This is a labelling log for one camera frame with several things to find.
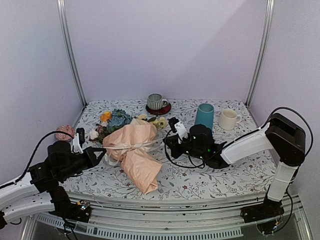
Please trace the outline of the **cream ribbon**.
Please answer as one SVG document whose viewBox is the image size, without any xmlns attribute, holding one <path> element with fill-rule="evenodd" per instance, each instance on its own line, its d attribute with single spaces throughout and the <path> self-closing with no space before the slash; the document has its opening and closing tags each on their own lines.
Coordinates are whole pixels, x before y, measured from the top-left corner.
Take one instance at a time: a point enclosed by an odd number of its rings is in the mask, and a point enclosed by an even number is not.
<svg viewBox="0 0 320 240">
<path fill-rule="evenodd" d="M 160 143 L 160 145 L 158 146 L 153 146 L 156 143 L 159 143 L 160 140 L 162 140 L 161 138 L 158 139 L 154 139 L 154 140 L 150 140 L 147 142 L 143 142 L 143 143 L 135 143 L 134 145 L 127 145 L 127 144 L 113 144 L 111 146 L 106 146 L 104 147 L 106 150 L 135 150 L 135 149 L 141 149 L 145 152 L 152 152 L 154 150 L 157 150 L 158 148 L 160 148 L 160 146 L 163 144 L 162 142 Z M 103 162 L 110 165 L 110 166 L 116 166 L 119 163 L 119 160 L 112 160 L 112 158 L 110 157 L 110 155 L 108 153 L 106 153 L 104 155 L 104 157 L 102 158 Z"/>
</svg>

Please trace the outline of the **flower bouquet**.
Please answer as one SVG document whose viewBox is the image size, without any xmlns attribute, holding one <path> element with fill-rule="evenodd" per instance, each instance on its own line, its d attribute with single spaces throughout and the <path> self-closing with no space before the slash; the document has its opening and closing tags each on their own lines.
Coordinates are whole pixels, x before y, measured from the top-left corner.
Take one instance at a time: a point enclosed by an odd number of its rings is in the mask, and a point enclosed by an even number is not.
<svg viewBox="0 0 320 240">
<path fill-rule="evenodd" d="M 128 178 L 143 194 L 157 190 L 162 163 L 150 155 L 157 141 L 157 127 L 145 118 L 134 118 L 122 109 L 107 111 L 89 132 L 89 140 L 100 142 L 106 159 L 120 163 Z"/>
</svg>

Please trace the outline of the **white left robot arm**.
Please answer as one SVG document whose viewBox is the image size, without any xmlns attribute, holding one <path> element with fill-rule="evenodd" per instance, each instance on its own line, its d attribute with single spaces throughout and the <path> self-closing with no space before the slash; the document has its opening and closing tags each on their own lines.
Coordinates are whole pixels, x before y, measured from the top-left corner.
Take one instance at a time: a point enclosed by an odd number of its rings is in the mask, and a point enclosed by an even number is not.
<svg viewBox="0 0 320 240">
<path fill-rule="evenodd" d="M 88 223 L 92 212 L 88 203 L 71 202 L 61 184 L 97 166 L 106 152 L 105 148 L 91 146 L 72 152 L 66 141 L 48 146 L 43 162 L 31 166 L 20 180 L 0 188 L 0 227 L 37 213 Z"/>
</svg>

